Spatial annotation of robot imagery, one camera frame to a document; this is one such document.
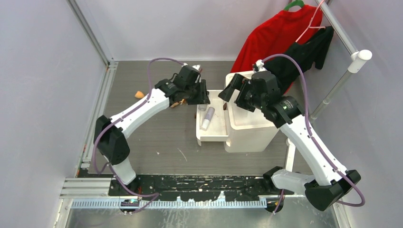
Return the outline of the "white purple tube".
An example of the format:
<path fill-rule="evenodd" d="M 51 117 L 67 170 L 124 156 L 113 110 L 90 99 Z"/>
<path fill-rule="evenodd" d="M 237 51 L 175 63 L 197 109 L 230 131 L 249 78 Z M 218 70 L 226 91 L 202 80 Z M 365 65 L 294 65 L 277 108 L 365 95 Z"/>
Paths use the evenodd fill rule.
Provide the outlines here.
<path fill-rule="evenodd" d="M 201 124 L 201 129 L 202 130 L 206 131 L 209 128 L 209 125 L 210 125 L 211 120 L 212 120 L 212 118 L 214 116 L 214 113 L 215 113 L 215 108 L 214 107 L 209 107 L 207 109 L 207 113 L 206 113 L 206 115 L 205 115 L 205 117 L 204 117 L 204 119 L 202 121 L 202 124 Z"/>

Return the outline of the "white drawer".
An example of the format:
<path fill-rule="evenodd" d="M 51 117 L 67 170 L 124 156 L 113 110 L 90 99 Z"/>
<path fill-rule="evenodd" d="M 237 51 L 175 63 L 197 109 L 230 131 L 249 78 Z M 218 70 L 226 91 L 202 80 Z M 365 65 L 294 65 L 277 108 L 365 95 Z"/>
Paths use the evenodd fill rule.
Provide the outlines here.
<path fill-rule="evenodd" d="M 215 108 L 214 116 L 211 120 L 209 128 L 204 131 L 201 129 L 202 121 L 207 113 L 207 110 L 196 112 L 196 139 L 199 146 L 203 143 L 221 143 L 224 147 L 229 141 L 230 135 L 230 119 L 228 110 L 224 109 L 225 102 L 218 98 L 220 90 L 208 90 L 210 104 L 209 107 Z"/>

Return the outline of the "clear vial black cap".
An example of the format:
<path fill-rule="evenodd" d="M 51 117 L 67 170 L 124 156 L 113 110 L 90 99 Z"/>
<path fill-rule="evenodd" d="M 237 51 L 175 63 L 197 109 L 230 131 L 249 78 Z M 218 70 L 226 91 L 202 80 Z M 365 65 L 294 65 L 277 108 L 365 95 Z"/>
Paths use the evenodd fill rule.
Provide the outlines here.
<path fill-rule="evenodd" d="M 204 111 L 207 110 L 207 108 L 208 108 L 208 105 L 207 105 L 207 104 L 198 105 L 198 110 L 199 110 L 199 111 L 204 112 Z"/>

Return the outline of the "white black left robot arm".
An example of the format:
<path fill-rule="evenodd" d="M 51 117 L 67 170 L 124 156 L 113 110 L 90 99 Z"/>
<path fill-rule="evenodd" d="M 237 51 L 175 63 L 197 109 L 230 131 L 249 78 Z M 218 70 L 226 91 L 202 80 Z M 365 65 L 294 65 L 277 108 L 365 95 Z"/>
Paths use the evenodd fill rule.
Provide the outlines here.
<path fill-rule="evenodd" d="M 106 158 L 121 181 L 120 190 L 127 196 L 138 192 L 136 172 L 130 161 L 128 138 L 155 114 L 185 101 L 189 105 L 208 105 L 206 81 L 201 78 L 201 66 L 184 64 L 171 79 L 159 81 L 140 101 L 112 117 L 96 120 L 94 147 Z"/>

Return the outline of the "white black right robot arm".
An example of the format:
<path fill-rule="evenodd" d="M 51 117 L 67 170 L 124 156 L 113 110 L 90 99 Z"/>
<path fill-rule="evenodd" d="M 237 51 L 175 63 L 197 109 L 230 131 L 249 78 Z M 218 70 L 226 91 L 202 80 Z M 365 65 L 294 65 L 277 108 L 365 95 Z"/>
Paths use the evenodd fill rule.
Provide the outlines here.
<path fill-rule="evenodd" d="M 218 97 L 229 102 L 234 91 L 237 107 L 263 116 L 280 129 L 301 153 L 312 175 L 287 171 L 276 166 L 264 173 L 264 189 L 269 195 L 281 190 L 303 194 L 311 205 L 324 211 L 345 196 L 360 180 L 356 170 L 348 170 L 331 154 L 315 133 L 301 105 L 284 96 L 276 77 L 269 71 L 253 73 L 251 78 L 235 74 Z"/>

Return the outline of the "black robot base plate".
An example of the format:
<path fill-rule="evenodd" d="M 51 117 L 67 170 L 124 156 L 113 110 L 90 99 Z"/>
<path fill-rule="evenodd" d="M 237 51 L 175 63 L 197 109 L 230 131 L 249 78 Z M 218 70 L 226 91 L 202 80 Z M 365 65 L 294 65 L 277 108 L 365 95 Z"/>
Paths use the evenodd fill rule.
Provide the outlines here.
<path fill-rule="evenodd" d="M 138 175 L 127 185 L 146 199 L 158 193 L 160 201 L 216 201 L 222 193 L 226 202 L 257 201 L 260 196 L 279 195 L 280 190 L 262 176 L 243 175 Z"/>

